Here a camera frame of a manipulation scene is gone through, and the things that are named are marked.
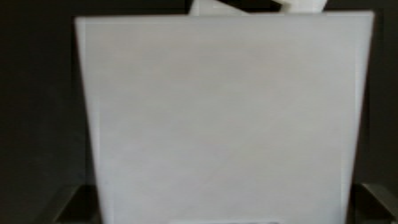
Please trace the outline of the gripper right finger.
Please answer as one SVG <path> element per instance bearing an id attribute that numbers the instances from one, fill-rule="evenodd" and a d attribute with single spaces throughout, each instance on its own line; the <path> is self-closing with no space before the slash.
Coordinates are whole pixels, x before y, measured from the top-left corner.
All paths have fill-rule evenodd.
<path id="1" fill-rule="evenodd" d="M 398 224 L 398 197 L 380 184 L 352 187 L 350 224 Z"/>

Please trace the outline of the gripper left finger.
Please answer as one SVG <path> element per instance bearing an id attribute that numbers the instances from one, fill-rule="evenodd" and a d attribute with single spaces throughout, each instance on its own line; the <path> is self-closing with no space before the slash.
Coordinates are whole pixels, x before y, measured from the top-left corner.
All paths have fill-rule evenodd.
<path id="1" fill-rule="evenodd" d="M 41 224 L 99 224 L 97 193 L 92 185 L 65 186 L 55 194 Z"/>

